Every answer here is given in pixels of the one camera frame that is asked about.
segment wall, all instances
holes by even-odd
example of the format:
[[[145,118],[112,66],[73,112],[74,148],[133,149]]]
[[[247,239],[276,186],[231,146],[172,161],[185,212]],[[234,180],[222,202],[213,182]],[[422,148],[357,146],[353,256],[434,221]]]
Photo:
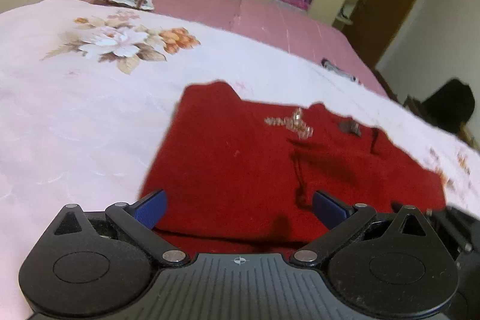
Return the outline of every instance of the wall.
[[[378,69],[400,102],[430,96],[451,77],[477,100],[469,128],[480,138],[480,0],[419,0],[415,20]]]

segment black object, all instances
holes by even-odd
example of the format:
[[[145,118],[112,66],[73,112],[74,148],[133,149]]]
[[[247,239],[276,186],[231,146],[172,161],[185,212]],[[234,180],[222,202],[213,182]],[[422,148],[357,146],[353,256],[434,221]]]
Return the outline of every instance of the black object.
[[[475,98],[469,85],[454,78],[421,103],[421,111],[433,118],[433,125],[457,134],[462,123],[469,121],[475,109]]]
[[[166,201],[158,191],[105,212],[62,208],[19,272],[32,320],[480,318],[480,222],[456,209],[378,214],[316,192],[331,231],[288,262],[191,261],[150,230]]]
[[[340,131],[343,133],[351,133],[358,137],[362,137],[362,131],[360,130],[360,124],[354,120],[345,120],[338,124]]]

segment wooden door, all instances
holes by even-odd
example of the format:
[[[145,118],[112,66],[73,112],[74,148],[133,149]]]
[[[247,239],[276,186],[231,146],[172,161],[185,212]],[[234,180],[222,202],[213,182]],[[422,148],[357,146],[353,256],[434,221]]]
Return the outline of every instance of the wooden door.
[[[374,68],[395,37],[415,0],[359,0],[353,25],[343,33],[358,56]]]

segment red towel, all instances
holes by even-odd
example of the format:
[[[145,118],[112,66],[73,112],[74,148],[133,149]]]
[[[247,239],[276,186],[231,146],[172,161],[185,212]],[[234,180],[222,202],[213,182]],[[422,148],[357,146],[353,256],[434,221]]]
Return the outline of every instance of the red towel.
[[[222,82],[189,86],[142,191],[167,192],[157,225],[164,237],[191,255],[287,252],[326,231],[310,211],[316,190],[381,212],[393,200],[422,210],[445,206],[439,176],[379,129],[343,133],[346,119],[320,103],[303,110],[310,138],[265,123],[296,109],[243,101]]]

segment screw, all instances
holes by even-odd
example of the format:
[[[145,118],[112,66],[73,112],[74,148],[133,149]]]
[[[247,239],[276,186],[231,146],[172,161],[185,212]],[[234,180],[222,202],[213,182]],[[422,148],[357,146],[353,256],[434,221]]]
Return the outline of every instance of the screw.
[[[164,252],[162,257],[168,262],[175,263],[175,262],[181,262],[187,257],[187,255],[185,254],[185,252],[180,250],[170,250],[170,251]]]
[[[300,262],[313,262],[317,259],[317,254],[310,250],[300,250],[293,257]]]

